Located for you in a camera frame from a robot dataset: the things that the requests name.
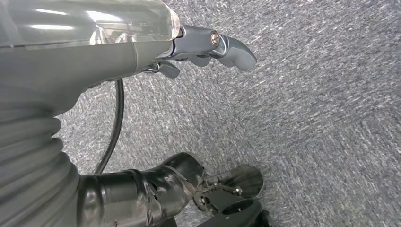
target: power cord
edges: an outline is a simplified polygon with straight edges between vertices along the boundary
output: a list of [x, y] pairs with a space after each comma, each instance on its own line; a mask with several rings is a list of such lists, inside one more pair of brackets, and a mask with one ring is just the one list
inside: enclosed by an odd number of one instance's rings
[[97, 163], [94, 174], [101, 174], [105, 169], [110, 157], [114, 151], [115, 145], [117, 144], [118, 138], [121, 132], [122, 119], [124, 117], [124, 84], [122, 79], [118, 79], [115, 82], [115, 117], [112, 134], [110, 135], [110, 142], [104, 151], [102, 158]]

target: gray plastic housing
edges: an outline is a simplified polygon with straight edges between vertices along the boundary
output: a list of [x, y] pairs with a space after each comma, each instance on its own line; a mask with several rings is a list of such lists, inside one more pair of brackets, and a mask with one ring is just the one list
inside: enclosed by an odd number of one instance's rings
[[[8, 17], [7, 7], [16, 2], [40, 2], [41, 9], [56, 11], [44, 6], [63, 2], [90, 8], [113, 2], [123, 9], [135, 1], [0, 0], [0, 226], [75, 227], [80, 176], [61, 151], [62, 141], [52, 138], [61, 126], [54, 116], [71, 109], [86, 89], [143, 71], [172, 41], [128, 41], [124, 36], [117, 43], [64, 40], [31, 45], [18, 36], [21, 30]], [[7, 40], [4, 29], [14, 32]], [[50, 37], [42, 34], [38, 40]]]

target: dark gray plastic part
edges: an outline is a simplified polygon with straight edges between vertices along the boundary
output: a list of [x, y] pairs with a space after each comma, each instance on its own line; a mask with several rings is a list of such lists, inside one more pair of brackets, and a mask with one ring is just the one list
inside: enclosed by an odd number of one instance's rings
[[220, 42], [225, 44], [224, 48], [213, 50], [211, 56], [227, 67], [236, 66], [243, 71], [251, 70], [255, 66], [256, 57], [245, 44], [229, 36], [220, 35], [220, 37]]
[[162, 61], [159, 66], [159, 72], [168, 78], [177, 78], [180, 75], [180, 70], [168, 61]]

